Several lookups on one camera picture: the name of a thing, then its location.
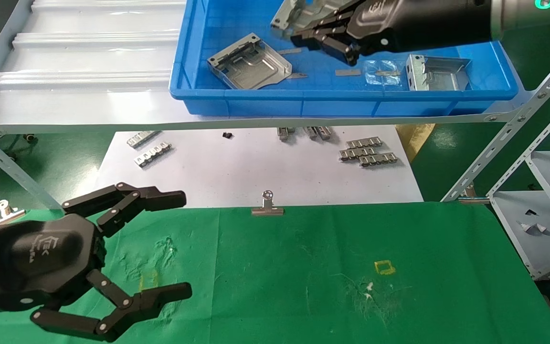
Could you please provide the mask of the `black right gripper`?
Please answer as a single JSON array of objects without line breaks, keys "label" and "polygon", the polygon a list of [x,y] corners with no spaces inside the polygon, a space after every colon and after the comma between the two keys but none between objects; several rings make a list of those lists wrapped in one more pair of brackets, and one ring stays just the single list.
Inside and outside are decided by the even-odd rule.
[{"label": "black right gripper", "polygon": [[345,26],[336,26],[303,29],[290,41],[355,66],[360,52],[414,52],[492,38],[490,0],[348,0],[323,25],[351,14],[350,37]]}]

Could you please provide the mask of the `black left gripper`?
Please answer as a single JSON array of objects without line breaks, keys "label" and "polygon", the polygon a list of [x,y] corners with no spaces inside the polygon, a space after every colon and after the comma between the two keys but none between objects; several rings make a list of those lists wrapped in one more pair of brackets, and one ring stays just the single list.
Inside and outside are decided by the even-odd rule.
[{"label": "black left gripper", "polygon": [[[0,225],[0,312],[21,312],[43,306],[31,320],[51,333],[115,342],[131,326],[155,319],[167,303],[189,299],[188,282],[150,288],[129,296],[99,270],[105,265],[102,237],[112,237],[142,211],[186,205],[181,190],[118,183],[64,201],[62,218],[26,220]],[[96,226],[87,217],[103,213]],[[115,309],[103,319],[59,311],[91,286]]]}]

